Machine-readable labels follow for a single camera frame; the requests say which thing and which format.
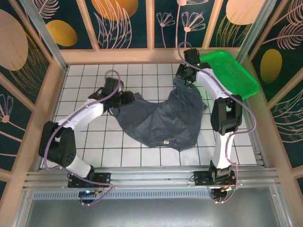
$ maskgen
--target green basket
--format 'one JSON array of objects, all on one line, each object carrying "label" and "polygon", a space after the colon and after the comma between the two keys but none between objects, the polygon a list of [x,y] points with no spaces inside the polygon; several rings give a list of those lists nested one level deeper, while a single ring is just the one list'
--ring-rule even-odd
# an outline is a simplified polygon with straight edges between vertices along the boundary
[{"label": "green basket", "polygon": [[256,94],[259,83],[227,52],[215,51],[200,57],[212,67],[215,76],[234,95],[246,99]]}]

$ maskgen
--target pink wire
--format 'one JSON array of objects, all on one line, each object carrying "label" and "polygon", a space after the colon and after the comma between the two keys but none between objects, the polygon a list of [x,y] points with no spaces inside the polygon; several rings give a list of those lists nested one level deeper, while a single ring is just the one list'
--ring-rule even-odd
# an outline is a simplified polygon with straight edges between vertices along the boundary
[{"label": "pink wire", "polygon": [[80,180],[85,181],[85,182],[87,182],[87,183],[92,183],[92,184],[97,184],[97,185],[103,185],[103,186],[110,186],[109,190],[108,190],[102,197],[100,197],[100,198],[97,199],[97,200],[94,200],[94,201],[91,202],[91,203],[83,203],[83,202],[82,202],[82,198],[81,198],[80,201],[81,201],[81,203],[82,203],[83,206],[91,206],[91,205],[94,205],[94,204],[96,204],[97,202],[99,202],[101,199],[103,199],[105,196],[107,196],[107,194],[114,188],[114,185],[113,185],[112,183],[100,183],[100,182],[94,182],[94,181],[87,180],[87,179],[85,179],[85,178],[83,178],[83,177],[78,176],[77,174],[74,174],[73,172],[69,171],[68,169],[66,169],[66,168],[64,168],[64,167],[62,167],[62,166],[60,166],[60,165],[57,165],[57,166],[55,166],[55,167],[50,168],[50,167],[48,167],[48,165],[47,165],[47,153],[48,153],[48,151],[49,151],[49,147],[50,147],[50,145],[51,145],[51,143],[52,143],[52,141],[53,141],[55,135],[57,134],[57,132],[58,132],[64,125],[66,125],[67,123],[69,123],[71,119],[73,119],[75,116],[77,116],[77,115],[78,115],[80,112],[82,112],[84,109],[90,107],[91,105],[94,105],[94,104],[96,104],[96,103],[100,103],[100,102],[103,102],[103,101],[109,99],[110,97],[112,97],[112,96],[119,90],[120,85],[121,85],[121,79],[120,79],[119,73],[118,73],[116,70],[109,70],[109,71],[107,71],[107,72],[105,73],[105,76],[107,76],[109,72],[115,72],[115,73],[117,74],[117,76],[118,76],[118,85],[117,85],[117,87],[116,87],[116,88],[113,90],[113,92],[110,93],[108,96],[106,96],[106,97],[104,97],[104,98],[102,98],[102,99],[96,100],[96,101],[94,101],[94,102],[92,102],[92,103],[89,103],[89,104],[87,104],[86,106],[83,106],[82,108],[80,108],[79,110],[77,110],[74,114],[72,114],[65,122],[63,122],[61,125],[59,125],[59,127],[58,127],[58,128],[53,132],[53,134],[51,135],[51,137],[50,137],[50,139],[49,139],[49,141],[48,141],[48,143],[47,143],[47,145],[46,145],[45,153],[44,153],[44,156],[43,156],[43,158],[44,158],[43,163],[44,163],[44,166],[45,166],[46,170],[48,170],[48,171],[52,171],[52,170],[55,170],[55,169],[57,169],[57,168],[59,168],[59,169],[62,169],[62,168],[63,168],[63,169],[65,169],[68,173],[74,175],[75,177],[77,177],[77,178],[79,178]]},{"label": "pink wire", "polygon": [[[189,47],[192,48],[192,45],[191,45],[190,43],[188,43],[188,42],[181,42],[181,43],[179,44],[179,46],[178,46],[178,55],[179,55],[180,59],[181,59],[186,65],[189,65],[190,67],[192,67],[192,68],[194,68],[194,69],[196,69],[196,70],[198,70],[198,71],[201,71],[201,72],[205,73],[206,75],[208,75],[208,76],[209,76],[209,77],[210,77],[210,78],[219,86],[219,88],[224,92],[224,94],[226,94],[229,98],[231,98],[232,100],[234,100],[235,102],[237,102],[237,103],[239,103],[241,106],[243,106],[243,107],[250,113],[250,115],[251,115],[251,117],[252,117],[252,119],[253,119],[254,125],[253,125],[252,129],[247,130],[247,131],[234,132],[234,133],[230,134],[230,135],[227,137],[226,144],[225,144],[225,158],[226,158],[226,160],[227,160],[231,165],[235,165],[235,166],[236,166],[236,183],[235,183],[235,185],[237,185],[237,181],[238,181],[238,164],[237,164],[236,162],[232,162],[232,161],[228,158],[228,156],[227,156],[228,144],[229,144],[229,141],[230,141],[230,139],[231,139],[232,136],[234,136],[234,135],[239,135],[239,134],[245,134],[245,133],[249,133],[249,132],[254,131],[254,130],[256,129],[256,127],[257,127],[257,120],[256,120],[256,117],[255,117],[254,113],[253,113],[253,112],[252,112],[252,111],[251,111],[243,102],[241,102],[240,100],[234,98],[234,97],[231,96],[228,92],[226,92],[226,89],[224,89],[224,88],[221,86],[221,83],[218,81],[218,79],[217,79],[216,77],[214,77],[213,75],[211,75],[211,74],[208,73],[207,71],[205,71],[205,70],[203,70],[203,69],[200,69],[200,68],[198,68],[197,66],[188,63],[188,62],[182,57],[181,52],[180,52],[180,47],[181,47],[182,44],[188,44]],[[227,199],[223,200],[221,203],[228,201],[228,200],[232,197],[233,193],[232,193]]]}]

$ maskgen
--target white tile floor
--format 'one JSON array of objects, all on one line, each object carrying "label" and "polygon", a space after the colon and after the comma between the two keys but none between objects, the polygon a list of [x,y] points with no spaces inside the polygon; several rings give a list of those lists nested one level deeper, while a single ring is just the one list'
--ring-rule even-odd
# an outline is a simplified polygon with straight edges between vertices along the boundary
[{"label": "white tile floor", "polygon": [[[150,102],[162,102],[173,89],[172,81],[177,68],[178,64],[72,65],[56,121],[82,106],[96,88],[103,86],[107,70],[117,70],[127,90],[139,92]],[[208,99],[204,88],[195,84],[203,101],[209,106],[202,118],[195,148],[182,152],[172,148],[148,148],[126,135],[113,116],[103,115],[75,133],[77,155],[94,167],[209,165],[215,145],[214,131],[210,124],[214,104]],[[244,120],[240,129],[246,129]],[[240,165],[256,165],[248,134],[235,137],[231,160]]]}]

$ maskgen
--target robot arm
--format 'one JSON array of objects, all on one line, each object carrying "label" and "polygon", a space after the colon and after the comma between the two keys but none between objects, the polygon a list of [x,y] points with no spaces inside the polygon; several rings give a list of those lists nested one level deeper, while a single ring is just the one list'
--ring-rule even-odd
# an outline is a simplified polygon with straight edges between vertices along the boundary
[{"label": "robot arm", "polygon": [[225,86],[218,80],[214,81],[212,77],[216,78],[214,71],[208,63],[200,62],[199,52],[197,49],[190,49],[184,51],[186,62],[202,69],[198,71],[190,66],[180,64],[177,76],[191,83],[197,81],[206,90],[214,102],[214,108],[211,113],[211,125],[215,131],[215,151],[210,163],[210,169],[204,176],[199,173],[198,178],[204,178],[205,184],[215,183],[221,179],[231,178],[234,175],[233,171],[229,169],[231,150],[232,150],[232,133],[238,130],[238,126],[242,121],[242,106],[232,100],[227,94],[242,101],[240,95],[234,95],[228,91]]},{"label": "robot arm", "polygon": [[[79,131],[81,128],[88,125],[92,120],[101,116],[108,108],[119,108],[134,101],[134,95],[132,92],[122,92],[123,82],[121,82],[121,87],[119,88],[118,92],[111,98],[105,102],[96,103],[89,106],[90,103],[108,96],[116,88],[117,84],[117,79],[106,78],[105,86],[89,96],[84,105],[80,107],[82,108],[85,106],[86,109],[68,121],[67,124],[65,124],[56,134],[55,139],[50,145],[47,154],[47,160],[65,167],[80,177],[86,178],[91,181],[95,180],[94,168],[81,160],[76,154],[74,132]],[[58,128],[59,125],[62,125],[64,122],[70,119],[74,113],[58,122],[49,121],[44,125],[39,148],[39,155],[41,157],[44,156],[46,145],[52,133],[56,128]]]}]

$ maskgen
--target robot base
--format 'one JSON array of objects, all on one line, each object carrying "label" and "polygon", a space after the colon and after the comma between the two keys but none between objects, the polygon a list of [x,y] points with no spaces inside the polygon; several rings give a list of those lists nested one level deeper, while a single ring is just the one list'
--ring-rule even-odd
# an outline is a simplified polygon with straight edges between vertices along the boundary
[{"label": "robot base", "polygon": [[208,171],[195,171],[193,179],[190,180],[194,181],[196,186],[236,184],[236,176],[233,170],[230,170],[229,167],[217,169],[212,161]]},{"label": "robot base", "polygon": [[[100,187],[100,185],[82,181],[71,174],[68,175],[68,178],[69,178],[68,188],[99,188]],[[110,183],[110,173],[95,173],[93,181],[100,183]]]}]

